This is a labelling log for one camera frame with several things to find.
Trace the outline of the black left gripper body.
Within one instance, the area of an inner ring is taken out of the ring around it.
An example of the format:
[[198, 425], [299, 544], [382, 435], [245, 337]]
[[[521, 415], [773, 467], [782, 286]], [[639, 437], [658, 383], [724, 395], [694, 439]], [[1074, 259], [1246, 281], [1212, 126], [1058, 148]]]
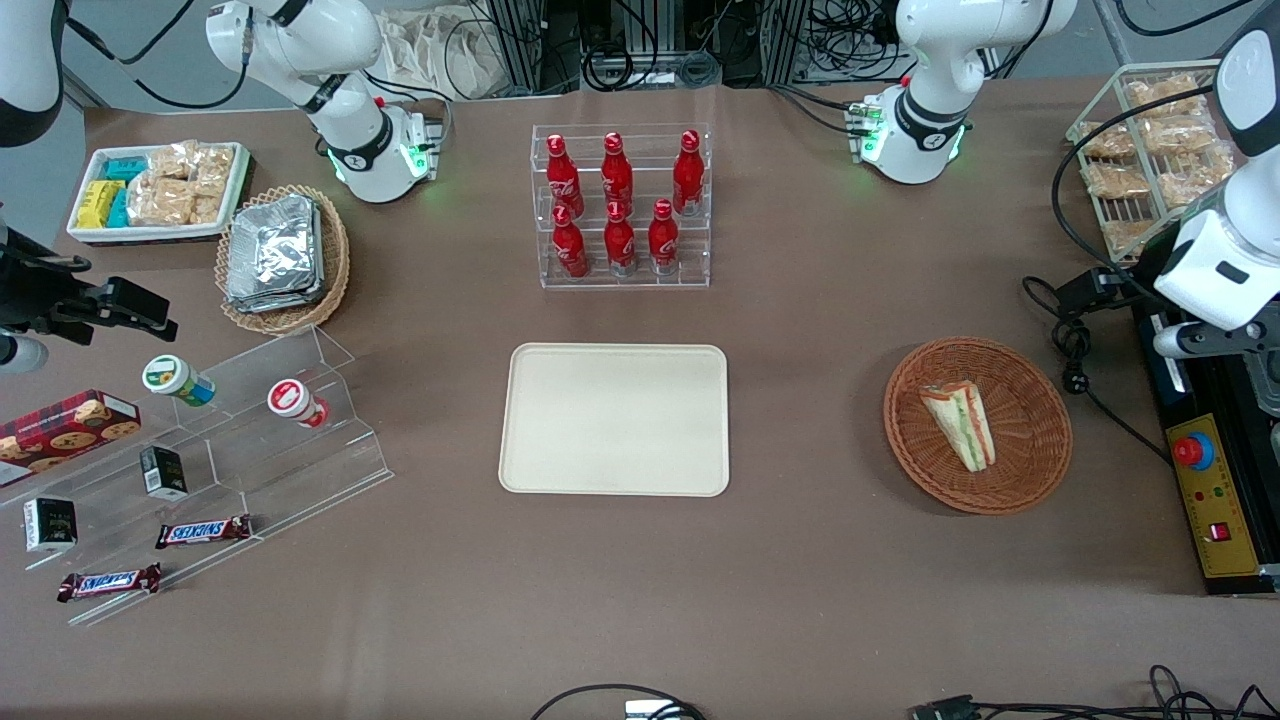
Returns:
[[1140, 252], [1138, 263], [1130, 268], [1130, 300], [1134, 304], [1175, 304], [1155, 282], [1165, 273], [1181, 231], [1180, 222], [1172, 222], [1153, 236]]

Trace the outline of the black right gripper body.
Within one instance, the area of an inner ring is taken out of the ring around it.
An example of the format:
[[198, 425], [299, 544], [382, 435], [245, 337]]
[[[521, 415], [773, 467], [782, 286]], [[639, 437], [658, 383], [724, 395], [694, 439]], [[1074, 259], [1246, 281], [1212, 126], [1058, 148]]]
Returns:
[[93, 328], [74, 316], [65, 319], [61, 304], [77, 305], [92, 286], [78, 279], [92, 268], [82, 256], [61, 256], [13, 228], [1, 242], [1, 328], [17, 334], [35, 332], [64, 340], [91, 340]]

